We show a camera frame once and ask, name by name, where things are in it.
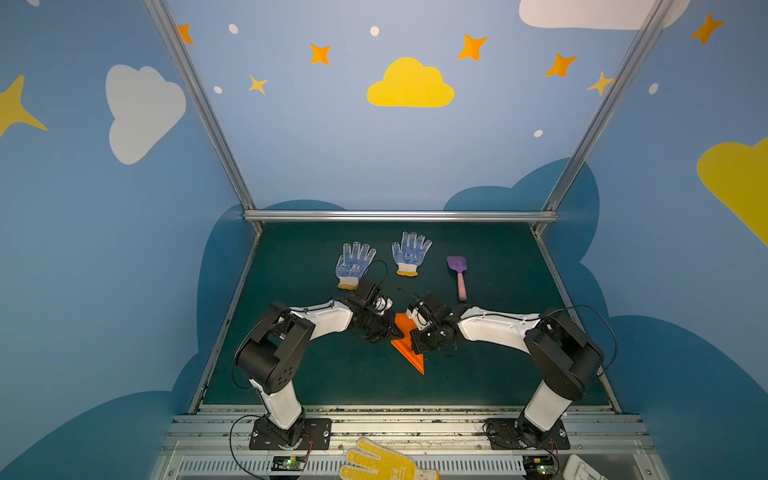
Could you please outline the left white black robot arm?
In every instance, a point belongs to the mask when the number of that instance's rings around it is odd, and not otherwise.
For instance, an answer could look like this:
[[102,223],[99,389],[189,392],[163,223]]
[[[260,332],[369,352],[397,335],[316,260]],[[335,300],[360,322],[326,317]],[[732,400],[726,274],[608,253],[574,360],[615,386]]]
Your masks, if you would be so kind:
[[400,340],[393,301],[368,280],[346,296],[309,307],[273,302],[238,346],[234,365],[242,371],[265,407],[254,422],[251,450],[306,448],[318,434],[331,432],[329,419],[309,420],[295,393],[297,374],[310,342],[358,329],[370,343]]

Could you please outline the orange square paper sheet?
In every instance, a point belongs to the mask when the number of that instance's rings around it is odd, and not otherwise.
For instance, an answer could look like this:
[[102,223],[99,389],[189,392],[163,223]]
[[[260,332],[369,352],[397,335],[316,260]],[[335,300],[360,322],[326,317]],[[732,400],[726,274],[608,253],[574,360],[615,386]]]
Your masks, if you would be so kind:
[[395,324],[403,334],[400,339],[391,340],[391,345],[421,374],[425,374],[425,362],[422,354],[413,350],[411,333],[417,331],[416,323],[405,313],[395,316]]

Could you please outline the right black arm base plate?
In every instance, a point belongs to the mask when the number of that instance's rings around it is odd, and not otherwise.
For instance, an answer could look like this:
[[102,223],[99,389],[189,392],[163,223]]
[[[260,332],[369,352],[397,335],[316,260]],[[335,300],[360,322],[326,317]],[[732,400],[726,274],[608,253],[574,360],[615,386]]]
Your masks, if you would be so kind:
[[541,431],[523,416],[519,418],[489,418],[483,432],[494,450],[569,450],[571,444],[563,421]]

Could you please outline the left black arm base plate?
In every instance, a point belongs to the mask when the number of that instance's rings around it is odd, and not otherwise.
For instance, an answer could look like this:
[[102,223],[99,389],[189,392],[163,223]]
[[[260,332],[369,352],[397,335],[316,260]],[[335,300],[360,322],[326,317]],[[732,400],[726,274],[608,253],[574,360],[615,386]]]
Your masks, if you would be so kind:
[[330,445],[330,418],[299,417],[288,429],[281,429],[271,420],[254,422],[248,448],[250,450],[327,450]]

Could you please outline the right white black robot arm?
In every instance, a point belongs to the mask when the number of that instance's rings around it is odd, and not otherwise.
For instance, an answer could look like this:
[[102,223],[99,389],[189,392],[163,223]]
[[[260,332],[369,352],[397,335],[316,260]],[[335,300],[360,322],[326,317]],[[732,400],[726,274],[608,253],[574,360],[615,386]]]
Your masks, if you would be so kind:
[[487,342],[528,354],[541,382],[516,418],[488,419],[494,449],[568,450],[562,417],[599,376],[605,355],[566,308],[537,314],[504,313],[474,306],[455,310],[429,293],[406,310],[415,323],[412,350],[423,354],[458,340]]

